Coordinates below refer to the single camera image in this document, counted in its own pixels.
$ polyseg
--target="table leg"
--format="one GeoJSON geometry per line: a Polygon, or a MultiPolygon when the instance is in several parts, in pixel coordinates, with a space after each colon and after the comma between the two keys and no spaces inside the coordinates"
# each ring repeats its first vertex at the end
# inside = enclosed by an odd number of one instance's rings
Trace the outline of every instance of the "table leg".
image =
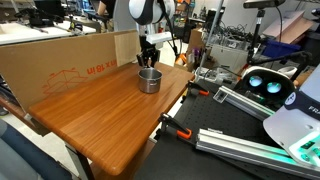
{"type": "Polygon", "coordinates": [[[94,180],[88,159],[68,143],[65,144],[68,153],[79,172],[81,180],[94,180]]]}

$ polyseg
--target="wooden tabletop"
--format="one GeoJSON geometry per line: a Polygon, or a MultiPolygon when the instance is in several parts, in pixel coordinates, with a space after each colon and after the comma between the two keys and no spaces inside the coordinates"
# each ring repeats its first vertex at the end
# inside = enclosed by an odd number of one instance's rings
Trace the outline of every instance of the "wooden tabletop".
{"type": "Polygon", "coordinates": [[[30,114],[61,139],[118,175],[144,145],[185,90],[192,73],[157,63],[163,74],[160,91],[139,90],[137,64],[124,65],[30,107],[30,114]]]}

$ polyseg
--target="glowing blue light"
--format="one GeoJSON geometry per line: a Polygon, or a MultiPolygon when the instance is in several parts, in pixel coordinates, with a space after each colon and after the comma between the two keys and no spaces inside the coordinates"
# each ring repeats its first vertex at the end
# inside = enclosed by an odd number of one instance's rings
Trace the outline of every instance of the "glowing blue light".
{"type": "Polygon", "coordinates": [[[277,93],[281,90],[281,84],[276,82],[270,82],[267,85],[267,89],[269,93],[277,93]]]}
{"type": "Polygon", "coordinates": [[[250,83],[251,86],[257,87],[262,83],[262,79],[259,76],[251,76],[250,80],[249,80],[249,83],[250,83]]]}

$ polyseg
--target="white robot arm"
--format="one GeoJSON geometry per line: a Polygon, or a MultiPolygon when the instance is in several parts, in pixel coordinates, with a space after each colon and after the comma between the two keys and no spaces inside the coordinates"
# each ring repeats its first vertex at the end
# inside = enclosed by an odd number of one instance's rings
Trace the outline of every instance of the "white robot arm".
{"type": "MultiPolygon", "coordinates": [[[[160,4],[161,0],[130,0],[129,11],[132,18],[139,25],[148,25],[159,22],[164,17],[160,4]]],[[[175,11],[173,0],[162,0],[165,12],[171,18],[175,11]]]]}
{"type": "MultiPolygon", "coordinates": [[[[170,18],[175,12],[174,0],[130,0],[129,12],[137,22],[140,36],[141,54],[137,55],[140,66],[151,67],[159,61],[160,51],[155,48],[158,42],[173,40],[170,18]],[[154,24],[165,18],[169,24],[170,32],[155,33],[154,24]]],[[[177,47],[173,41],[173,50],[177,56],[177,47]]]]}

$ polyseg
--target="metal pot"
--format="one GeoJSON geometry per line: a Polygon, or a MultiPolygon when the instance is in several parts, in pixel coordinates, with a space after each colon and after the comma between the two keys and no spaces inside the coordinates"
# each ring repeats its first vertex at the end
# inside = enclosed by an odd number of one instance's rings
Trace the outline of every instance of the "metal pot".
{"type": "Polygon", "coordinates": [[[139,89],[144,93],[156,93],[160,89],[162,73],[154,68],[139,71],[139,89]]]}

